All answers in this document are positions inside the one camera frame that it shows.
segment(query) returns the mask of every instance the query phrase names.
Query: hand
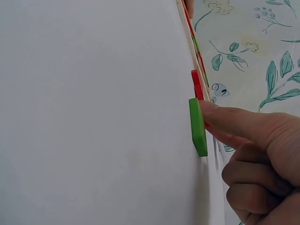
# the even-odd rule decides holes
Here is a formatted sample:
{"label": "hand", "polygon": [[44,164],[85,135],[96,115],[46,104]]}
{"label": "hand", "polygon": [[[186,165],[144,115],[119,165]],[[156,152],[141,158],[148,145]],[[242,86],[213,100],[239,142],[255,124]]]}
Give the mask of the hand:
{"label": "hand", "polygon": [[300,118],[199,103],[207,130],[236,149],[222,176],[242,222],[299,225]]}
{"label": "hand", "polygon": [[188,15],[192,19],[194,16],[194,0],[184,0],[184,2],[187,7]]}

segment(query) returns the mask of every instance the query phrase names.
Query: floral pattern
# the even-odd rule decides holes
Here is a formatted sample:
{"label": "floral pattern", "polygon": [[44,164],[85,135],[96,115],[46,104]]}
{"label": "floral pattern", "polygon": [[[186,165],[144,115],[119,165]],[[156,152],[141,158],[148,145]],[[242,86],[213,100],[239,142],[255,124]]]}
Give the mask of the floral pattern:
{"label": "floral pattern", "polygon": [[[211,100],[217,105],[254,112],[300,116],[300,37],[297,36],[300,3],[296,0],[195,3],[194,28],[210,83]],[[234,149],[227,145],[224,149],[222,157],[228,162]],[[227,206],[225,224],[244,225]]]}
{"label": "floral pattern", "polygon": [[269,23],[269,25],[264,30],[262,30],[263,32],[265,32],[265,34],[268,33],[268,28],[270,28],[272,25],[278,25],[278,26],[283,26],[283,27],[291,27],[291,26],[279,23],[276,19],[275,13],[272,12],[271,8],[269,8],[268,10],[265,7],[263,7],[262,9],[254,8],[254,10],[257,12],[255,14],[257,19],[261,19],[261,20],[267,21]]}
{"label": "floral pattern", "polygon": [[197,30],[197,26],[199,22],[208,16],[211,13],[216,13],[219,15],[227,15],[233,9],[232,6],[229,5],[229,0],[203,0],[204,5],[210,9],[209,12],[204,14],[196,23],[195,30]]}
{"label": "floral pattern", "polygon": [[[297,61],[298,68],[300,67],[300,59]],[[259,105],[259,111],[268,103],[276,102],[276,101],[284,101],[292,97],[296,97],[300,95],[300,89],[290,89],[284,94],[277,95],[277,92],[280,91],[284,86],[290,84],[291,82],[297,82],[300,84],[300,71],[296,73],[292,73],[291,76],[286,76],[290,72],[294,70],[294,63],[289,51],[286,51],[281,58],[280,61],[280,77],[278,78],[278,70],[276,68],[275,62],[272,61],[267,70],[267,87],[268,87],[268,95],[265,100],[261,102]],[[278,79],[285,79],[281,85],[277,85]]]}
{"label": "floral pattern", "polygon": [[220,97],[227,97],[230,95],[229,91],[227,90],[226,86],[221,83],[214,83],[211,86],[213,92],[213,97],[211,98],[213,103],[217,102],[217,99]]}
{"label": "floral pattern", "polygon": [[284,6],[284,5],[286,5],[286,6],[288,6],[292,10],[292,13],[297,18],[296,11],[291,6],[290,0],[284,0],[283,2],[279,2],[279,1],[276,1],[276,0],[268,0],[268,1],[266,1],[266,3],[268,3],[270,5],[275,5],[275,6]]}
{"label": "floral pattern", "polygon": [[242,51],[239,50],[239,46],[240,44],[238,42],[233,42],[230,46],[229,46],[229,51],[230,53],[224,53],[221,52],[220,50],[217,49],[217,47],[211,42],[209,41],[210,44],[214,47],[214,49],[219,53],[218,55],[216,55],[215,57],[212,58],[211,60],[211,64],[212,64],[212,68],[215,71],[219,71],[220,70],[220,66],[223,62],[224,56],[233,63],[233,65],[240,71],[244,72],[244,69],[247,67],[249,67],[248,63],[242,58],[240,57],[238,54],[241,53],[245,53],[248,52],[249,50],[252,52],[256,52],[259,47],[256,43],[246,43],[246,48],[244,48]]}

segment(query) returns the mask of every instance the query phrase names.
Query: green wooden piece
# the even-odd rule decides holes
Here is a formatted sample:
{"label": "green wooden piece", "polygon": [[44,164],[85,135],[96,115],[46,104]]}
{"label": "green wooden piece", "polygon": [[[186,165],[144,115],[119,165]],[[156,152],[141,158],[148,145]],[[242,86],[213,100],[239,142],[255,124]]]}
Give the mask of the green wooden piece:
{"label": "green wooden piece", "polygon": [[208,156],[204,119],[197,98],[189,101],[192,138],[200,157]]}

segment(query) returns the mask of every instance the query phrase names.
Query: white board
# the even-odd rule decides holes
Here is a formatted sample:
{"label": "white board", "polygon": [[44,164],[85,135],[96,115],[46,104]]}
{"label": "white board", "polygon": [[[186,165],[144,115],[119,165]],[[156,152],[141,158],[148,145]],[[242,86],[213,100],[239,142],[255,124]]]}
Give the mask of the white board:
{"label": "white board", "polygon": [[192,69],[174,0],[0,1],[0,224],[223,224]]}

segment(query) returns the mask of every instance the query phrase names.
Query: red block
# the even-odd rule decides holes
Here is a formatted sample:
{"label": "red block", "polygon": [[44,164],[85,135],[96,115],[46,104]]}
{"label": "red block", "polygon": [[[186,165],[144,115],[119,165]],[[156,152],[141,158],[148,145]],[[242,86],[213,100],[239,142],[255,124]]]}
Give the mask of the red block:
{"label": "red block", "polygon": [[197,84],[197,85],[195,85],[194,89],[195,89],[195,94],[196,94],[197,99],[204,100],[202,86]]}
{"label": "red block", "polygon": [[203,86],[199,71],[197,69],[192,70],[192,78],[193,78],[194,86],[196,85],[200,85],[201,87]]}

